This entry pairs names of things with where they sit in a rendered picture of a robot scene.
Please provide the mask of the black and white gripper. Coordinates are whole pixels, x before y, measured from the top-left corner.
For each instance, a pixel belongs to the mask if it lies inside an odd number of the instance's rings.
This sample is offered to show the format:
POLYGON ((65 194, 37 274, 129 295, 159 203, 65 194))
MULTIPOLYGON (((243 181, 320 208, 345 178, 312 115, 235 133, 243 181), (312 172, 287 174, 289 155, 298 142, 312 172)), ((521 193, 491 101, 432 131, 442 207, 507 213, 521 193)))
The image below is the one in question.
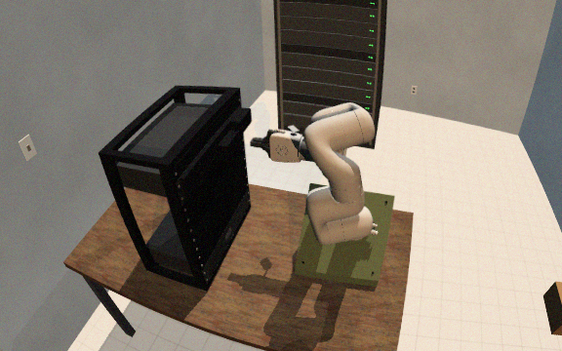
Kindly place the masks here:
POLYGON ((252 138, 250 146, 258 147, 266 151, 268 157, 274 162, 297 163, 301 161, 302 140, 303 136, 300 134, 284 130, 273 131, 269 129, 264 138, 252 138))

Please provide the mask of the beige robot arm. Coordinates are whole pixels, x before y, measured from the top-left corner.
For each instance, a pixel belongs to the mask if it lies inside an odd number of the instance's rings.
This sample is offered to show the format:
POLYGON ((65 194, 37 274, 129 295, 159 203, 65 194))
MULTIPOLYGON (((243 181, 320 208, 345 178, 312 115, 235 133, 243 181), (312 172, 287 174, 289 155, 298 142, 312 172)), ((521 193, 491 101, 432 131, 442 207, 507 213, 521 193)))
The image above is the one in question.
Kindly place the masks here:
POLYGON ((332 245, 360 240, 369 234, 377 236, 378 231, 372 230, 377 225, 364 207, 360 168, 345 157, 346 148, 373 140, 371 115, 348 102, 316 112, 310 124, 303 134, 301 160, 314 162, 330 184, 306 196, 306 210, 317 241, 332 245))

